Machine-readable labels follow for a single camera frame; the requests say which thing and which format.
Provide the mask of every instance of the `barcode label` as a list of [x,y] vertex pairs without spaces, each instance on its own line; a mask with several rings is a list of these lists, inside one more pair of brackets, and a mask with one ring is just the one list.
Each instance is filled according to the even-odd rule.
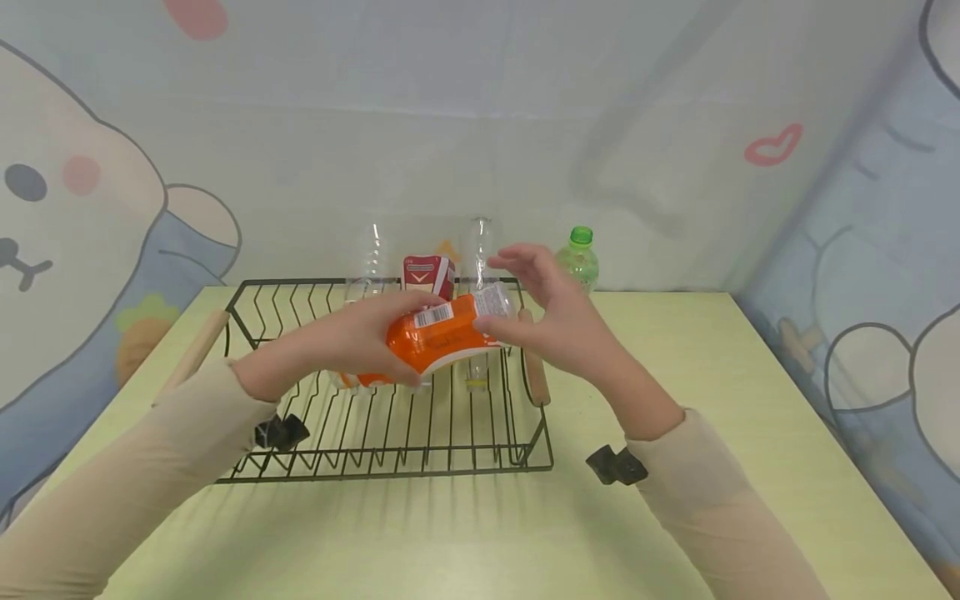
[[439,323],[440,321],[449,321],[450,319],[453,319],[453,309],[450,308],[449,304],[443,304],[414,315],[414,323],[417,329]]

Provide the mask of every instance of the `green bottle cap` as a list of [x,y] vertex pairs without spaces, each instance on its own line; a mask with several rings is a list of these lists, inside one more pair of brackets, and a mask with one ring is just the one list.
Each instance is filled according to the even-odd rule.
[[578,225],[570,232],[570,246],[589,248],[593,243],[593,229]]

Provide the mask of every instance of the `orange bottle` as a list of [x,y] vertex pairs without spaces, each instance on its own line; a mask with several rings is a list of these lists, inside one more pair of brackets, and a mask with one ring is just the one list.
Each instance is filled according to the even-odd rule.
[[[514,302],[503,283],[399,318],[387,330],[387,347],[420,375],[428,375],[452,362],[504,346],[473,328],[473,322],[484,315],[516,318]],[[332,379],[338,388],[393,383],[376,373],[336,373]]]

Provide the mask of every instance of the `beige long sleeve shirt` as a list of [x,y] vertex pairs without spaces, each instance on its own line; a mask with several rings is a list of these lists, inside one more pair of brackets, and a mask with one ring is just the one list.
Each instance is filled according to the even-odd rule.
[[[253,428],[275,409],[250,398],[227,363],[202,369],[0,537],[0,598],[102,593],[163,519],[250,450]],[[628,446],[651,473],[641,495],[718,600],[827,598],[699,414]]]

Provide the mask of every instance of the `red carton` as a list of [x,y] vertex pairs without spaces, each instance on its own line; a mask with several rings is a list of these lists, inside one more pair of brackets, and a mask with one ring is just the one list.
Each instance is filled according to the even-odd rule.
[[403,259],[400,285],[404,290],[425,290],[450,301],[453,300],[453,279],[456,275],[456,266],[445,256],[407,256]]

